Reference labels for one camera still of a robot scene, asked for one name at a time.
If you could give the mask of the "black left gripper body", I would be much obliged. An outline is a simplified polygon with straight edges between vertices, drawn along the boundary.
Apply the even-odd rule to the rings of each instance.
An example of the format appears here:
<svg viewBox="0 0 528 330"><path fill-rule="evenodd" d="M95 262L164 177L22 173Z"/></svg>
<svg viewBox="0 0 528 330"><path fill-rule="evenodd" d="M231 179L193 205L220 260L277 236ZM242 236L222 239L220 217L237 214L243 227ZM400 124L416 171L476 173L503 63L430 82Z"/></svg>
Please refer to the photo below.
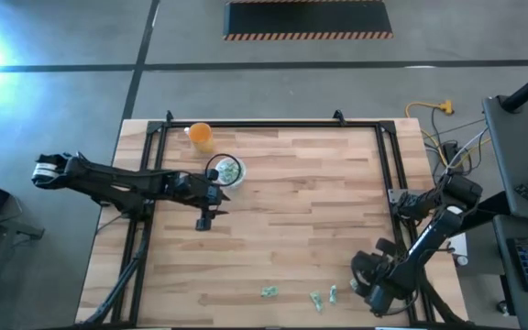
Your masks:
<svg viewBox="0 0 528 330"><path fill-rule="evenodd" d="M175 201L201 211L196 231L209 231L223 201L223 192L216 185L219 172L207 170L204 174L190 173L175 181Z"/></svg>

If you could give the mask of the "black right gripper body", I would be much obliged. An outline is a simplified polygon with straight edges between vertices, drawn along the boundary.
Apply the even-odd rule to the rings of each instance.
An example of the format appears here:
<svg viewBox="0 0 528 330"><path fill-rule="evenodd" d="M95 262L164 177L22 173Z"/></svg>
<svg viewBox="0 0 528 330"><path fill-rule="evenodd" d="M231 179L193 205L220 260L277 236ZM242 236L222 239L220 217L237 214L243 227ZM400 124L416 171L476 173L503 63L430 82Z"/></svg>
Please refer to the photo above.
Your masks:
<svg viewBox="0 0 528 330"><path fill-rule="evenodd" d="M372 313L384 316L391 313L389 309L398 294L398 288L390 279L397 247L380 238L376 249L381 251L380 255L358 251L351 259L350 268L357 283L356 294L364 298Z"/></svg>

